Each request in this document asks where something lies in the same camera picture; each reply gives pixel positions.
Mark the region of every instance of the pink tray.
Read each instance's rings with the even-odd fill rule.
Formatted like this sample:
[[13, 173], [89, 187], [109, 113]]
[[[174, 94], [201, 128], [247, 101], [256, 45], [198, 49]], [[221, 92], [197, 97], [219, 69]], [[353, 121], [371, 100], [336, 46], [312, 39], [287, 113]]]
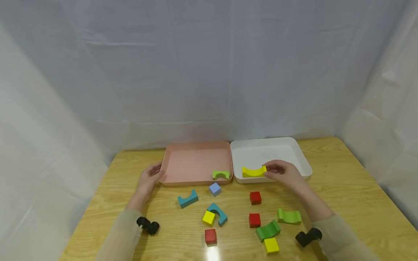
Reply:
[[210, 185], [214, 170], [229, 171], [229, 179], [218, 178], [219, 185], [228, 184], [234, 176], [231, 146], [228, 142], [170, 144], [166, 148], [160, 182], [165, 186]]

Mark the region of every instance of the red block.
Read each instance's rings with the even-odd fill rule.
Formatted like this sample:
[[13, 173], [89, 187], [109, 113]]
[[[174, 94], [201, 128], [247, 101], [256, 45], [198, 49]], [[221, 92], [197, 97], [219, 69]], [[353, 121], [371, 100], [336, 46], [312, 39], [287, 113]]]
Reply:
[[260, 214], [250, 214], [248, 219], [250, 220], [250, 228], [259, 228], [261, 226]]
[[260, 192], [251, 192], [250, 193], [250, 201], [252, 205], [258, 205], [261, 204], [261, 195]]
[[206, 244], [216, 244], [218, 240], [216, 239], [216, 231], [215, 229], [207, 229], [205, 230], [205, 241]]

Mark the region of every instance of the yellow block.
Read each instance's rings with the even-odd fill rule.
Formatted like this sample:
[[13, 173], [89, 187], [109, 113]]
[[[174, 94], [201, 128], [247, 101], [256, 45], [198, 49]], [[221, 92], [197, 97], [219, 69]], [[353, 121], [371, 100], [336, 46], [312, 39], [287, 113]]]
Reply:
[[264, 177], [263, 173], [267, 171], [267, 168], [263, 166], [258, 170], [249, 170], [246, 167], [242, 167], [242, 177]]
[[267, 254], [274, 254], [279, 252], [279, 245], [275, 238], [264, 239], [265, 250]]
[[209, 226], [213, 225], [213, 221], [215, 220], [215, 213], [206, 211], [202, 220], [204, 223], [208, 224]]

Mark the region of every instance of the white backdrop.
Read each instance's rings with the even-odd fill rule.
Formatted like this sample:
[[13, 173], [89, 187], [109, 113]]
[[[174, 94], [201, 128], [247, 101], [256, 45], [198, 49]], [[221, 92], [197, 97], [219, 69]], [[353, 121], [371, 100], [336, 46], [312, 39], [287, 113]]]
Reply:
[[342, 137], [418, 228], [418, 1], [411, 1]]
[[0, 259], [57, 260], [107, 166], [0, 24]]
[[5, 0], [106, 150], [338, 132], [403, 0]]
[[404, 4], [0, 1], [0, 256], [56, 260], [122, 149], [339, 134]]

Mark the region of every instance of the blue block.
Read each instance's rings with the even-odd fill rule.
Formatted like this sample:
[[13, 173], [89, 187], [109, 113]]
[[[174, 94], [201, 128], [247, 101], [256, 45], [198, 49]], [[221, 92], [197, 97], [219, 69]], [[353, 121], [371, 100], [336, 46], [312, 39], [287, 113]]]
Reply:
[[195, 203], [199, 200], [197, 197], [197, 193], [195, 190], [191, 190], [191, 195], [188, 198], [177, 197], [178, 203], [180, 204], [181, 208], [185, 208], [188, 205]]
[[208, 211], [219, 215], [218, 224], [220, 227], [222, 227], [225, 224], [225, 222], [228, 220], [227, 215], [225, 215], [225, 213], [215, 203], [212, 203], [208, 207]]
[[216, 182], [209, 186], [209, 190], [214, 197], [221, 193], [221, 187]]

